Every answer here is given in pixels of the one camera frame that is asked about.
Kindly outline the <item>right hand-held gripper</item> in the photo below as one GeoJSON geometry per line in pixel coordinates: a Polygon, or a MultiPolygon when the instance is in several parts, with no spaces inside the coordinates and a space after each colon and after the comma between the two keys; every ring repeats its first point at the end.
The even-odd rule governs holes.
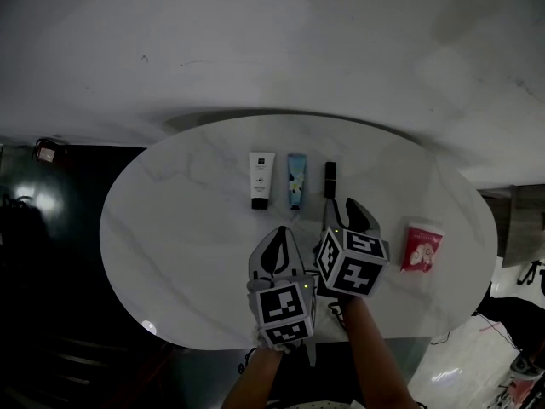
{"type": "Polygon", "coordinates": [[[323,238],[315,263],[328,290],[359,297],[371,297],[390,264],[389,243],[372,214],[357,200],[347,198],[347,229],[335,199],[324,205],[323,238]]]}

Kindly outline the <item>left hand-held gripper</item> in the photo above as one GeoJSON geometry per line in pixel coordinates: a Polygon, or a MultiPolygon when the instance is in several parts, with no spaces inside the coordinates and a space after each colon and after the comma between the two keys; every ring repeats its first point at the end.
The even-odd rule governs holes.
{"type": "Polygon", "coordinates": [[[314,334],[315,278],[302,273],[299,247],[286,226],[271,231],[250,254],[249,277],[255,280],[247,284],[249,306],[270,348],[297,345],[314,334]]]}

